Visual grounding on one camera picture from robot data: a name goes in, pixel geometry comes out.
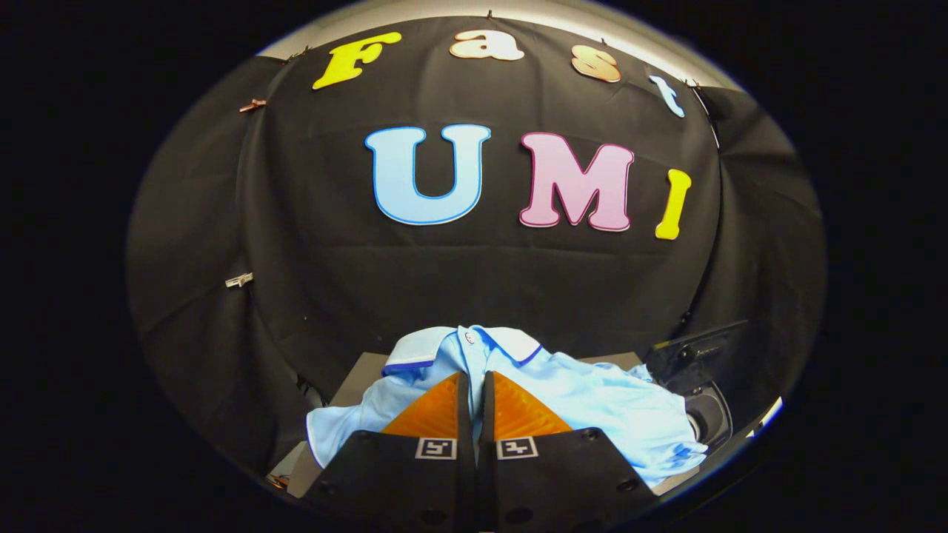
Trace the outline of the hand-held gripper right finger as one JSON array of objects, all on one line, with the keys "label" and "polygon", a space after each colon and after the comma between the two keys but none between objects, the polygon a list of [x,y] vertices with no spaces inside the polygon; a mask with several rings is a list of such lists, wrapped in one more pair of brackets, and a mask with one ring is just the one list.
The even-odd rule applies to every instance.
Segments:
[{"label": "hand-held gripper right finger", "polygon": [[501,372],[488,372],[478,439],[478,529],[610,532],[658,497],[603,429],[574,429]]}]

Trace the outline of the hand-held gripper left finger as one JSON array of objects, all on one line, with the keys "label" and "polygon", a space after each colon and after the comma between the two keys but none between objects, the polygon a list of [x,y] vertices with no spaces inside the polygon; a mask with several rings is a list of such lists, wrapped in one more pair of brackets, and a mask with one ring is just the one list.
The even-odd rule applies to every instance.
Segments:
[{"label": "hand-held gripper left finger", "polygon": [[434,386],[379,432],[355,431],[302,493],[336,532],[474,532],[470,381]]}]

